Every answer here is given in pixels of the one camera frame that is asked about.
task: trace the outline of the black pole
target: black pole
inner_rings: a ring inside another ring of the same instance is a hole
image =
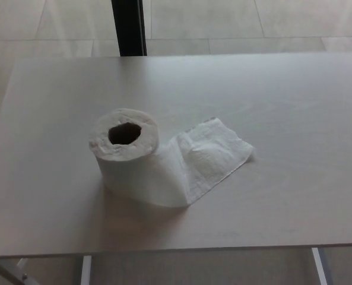
[[[120,56],[147,55],[142,0],[111,0]]]

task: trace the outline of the white table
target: white table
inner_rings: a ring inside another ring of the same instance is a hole
[[[256,148],[187,210],[104,191],[96,119],[212,116]],[[352,245],[352,54],[29,59],[0,112],[0,258]]]

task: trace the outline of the roll hole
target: roll hole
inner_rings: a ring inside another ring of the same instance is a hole
[[[135,123],[123,123],[109,129],[109,140],[112,144],[130,144],[140,136],[141,127]]]

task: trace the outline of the toilet paper roll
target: toilet paper roll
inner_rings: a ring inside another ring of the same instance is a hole
[[[89,146],[109,190],[166,207],[192,204],[240,167],[253,150],[217,118],[159,145],[155,121],[131,109],[101,117]]]

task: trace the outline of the tiled floor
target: tiled floor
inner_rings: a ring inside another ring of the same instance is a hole
[[[352,0],[143,0],[149,55],[352,52]],[[15,60],[118,56],[110,0],[0,0],[0,106]],[[352,285],[352,248],[326,251]],[[32,259],[42,284],[70,284],[71,258]],[[309,249],[95,258],[93,284],[317,284]],[[0,279],[0,285],[7,284]]]

